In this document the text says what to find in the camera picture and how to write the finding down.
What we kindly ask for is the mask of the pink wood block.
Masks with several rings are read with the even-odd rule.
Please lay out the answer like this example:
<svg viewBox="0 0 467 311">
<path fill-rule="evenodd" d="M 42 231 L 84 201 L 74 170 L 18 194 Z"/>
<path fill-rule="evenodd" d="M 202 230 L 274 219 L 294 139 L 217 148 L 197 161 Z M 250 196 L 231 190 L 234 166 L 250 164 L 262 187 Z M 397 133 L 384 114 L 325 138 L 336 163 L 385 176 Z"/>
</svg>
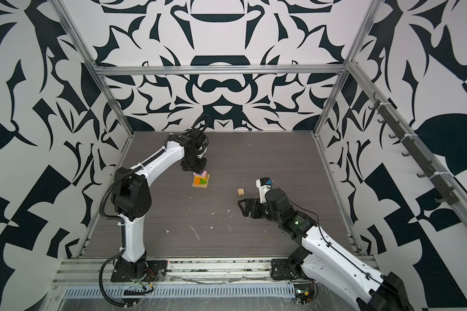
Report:
<svg viewBox="0 0 467 311">
<path fill-rule="evenodd" d="M 202 171 L 201 173 L 194 173 L 193 174 L 194 177 L 198 177 L 198 178 L 206 178 L 207 175 L 208 175 L 207 171 Z"/>
</svg>

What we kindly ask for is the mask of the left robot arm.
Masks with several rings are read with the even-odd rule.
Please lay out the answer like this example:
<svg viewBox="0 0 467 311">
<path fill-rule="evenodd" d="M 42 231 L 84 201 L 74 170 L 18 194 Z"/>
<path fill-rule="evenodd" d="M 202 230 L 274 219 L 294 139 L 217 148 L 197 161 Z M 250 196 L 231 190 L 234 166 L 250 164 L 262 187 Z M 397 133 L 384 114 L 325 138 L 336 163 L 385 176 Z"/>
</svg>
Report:
<svg viewBox="0 0 467 311">
<path fill-rule="evenodd" d="M 152 198 L 153 182 L 176 162 L 185 172 L 202 174 L 205 170 L 209 141 L 204 130 L 192 128 L 170 134 L 163 146 L 131 168 L 119 168 L 99 204 L 99 214 L 117 220 L 122 228 L 118 263 L 130 271 L 142 269 L 146 261 L 143 225 Z"/>
</svg>

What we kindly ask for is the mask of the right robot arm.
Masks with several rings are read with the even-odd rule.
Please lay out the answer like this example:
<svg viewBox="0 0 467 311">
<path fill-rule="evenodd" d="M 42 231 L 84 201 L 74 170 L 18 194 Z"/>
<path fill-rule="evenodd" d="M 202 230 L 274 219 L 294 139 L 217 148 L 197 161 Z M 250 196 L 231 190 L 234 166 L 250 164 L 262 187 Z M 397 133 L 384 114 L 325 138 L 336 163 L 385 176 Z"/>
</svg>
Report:
<svg viewBox="0 0 467 311">
<path fill-rule="evenodd" d="M 405 285 L 393 272 L 384 274 L 350 253 L 320 225 L 316 213 L 292 202 L 281 189 L 263 198 L 237 202 L 243 216 L 275 223 L 298 248 L 289 260 L 302 277 L 321 284 L 354 310 L 412 310 Z"/>
</svg>

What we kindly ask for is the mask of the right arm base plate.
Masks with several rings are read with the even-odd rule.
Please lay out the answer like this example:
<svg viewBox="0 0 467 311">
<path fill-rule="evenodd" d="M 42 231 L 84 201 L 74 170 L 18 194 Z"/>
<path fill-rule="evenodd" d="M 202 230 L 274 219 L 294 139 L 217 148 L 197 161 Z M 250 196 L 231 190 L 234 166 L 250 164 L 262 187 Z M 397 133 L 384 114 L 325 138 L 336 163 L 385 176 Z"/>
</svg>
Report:
<svg viewBox="0 0 467 311">
<path fill-rule="evenodd" d="M 302 270 L 303 260 L 272 259 L 270 276 L 275 281 L 305 280 L 306 274 Z"/>
</svg>

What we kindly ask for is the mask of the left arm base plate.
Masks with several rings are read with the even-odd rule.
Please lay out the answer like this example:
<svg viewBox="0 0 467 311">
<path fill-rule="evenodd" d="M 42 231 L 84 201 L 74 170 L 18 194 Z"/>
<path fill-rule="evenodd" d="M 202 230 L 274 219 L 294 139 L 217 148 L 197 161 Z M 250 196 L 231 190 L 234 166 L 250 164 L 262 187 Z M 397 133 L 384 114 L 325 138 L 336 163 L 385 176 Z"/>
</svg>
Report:
<svg viewBox="0 0 467 311">
<path fill-rule="evenodd" d="M 167 260 L 139 260 L 130 263 L 124 259 L 115 262 L 111 282 L 130 282 L 139 279 L 142 282 L 154 282 L 166 276 Z"/>
</svg>

